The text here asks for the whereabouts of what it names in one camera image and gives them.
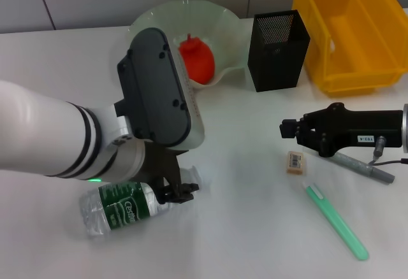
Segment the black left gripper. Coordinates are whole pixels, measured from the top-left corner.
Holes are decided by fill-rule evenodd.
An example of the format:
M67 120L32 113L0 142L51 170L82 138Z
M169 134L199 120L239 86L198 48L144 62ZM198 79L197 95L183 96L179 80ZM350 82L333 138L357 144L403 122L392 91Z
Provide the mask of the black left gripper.
M139 170L139 181L147 183L157 194L160 204L181 204L194 199L197 183L182 183L176 151L153 142L145 143L145 158Z

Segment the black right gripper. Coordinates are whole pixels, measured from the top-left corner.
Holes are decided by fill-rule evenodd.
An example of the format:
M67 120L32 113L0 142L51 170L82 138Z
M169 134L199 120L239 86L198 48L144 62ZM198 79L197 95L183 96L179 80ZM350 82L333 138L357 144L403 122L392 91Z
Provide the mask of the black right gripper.
M352 111L343 103L307 113L300 120L284 119L279 126L284 139L296 142L321 157L332 157L346 147L375 147L379 137L386 147L402 146L401 110Z

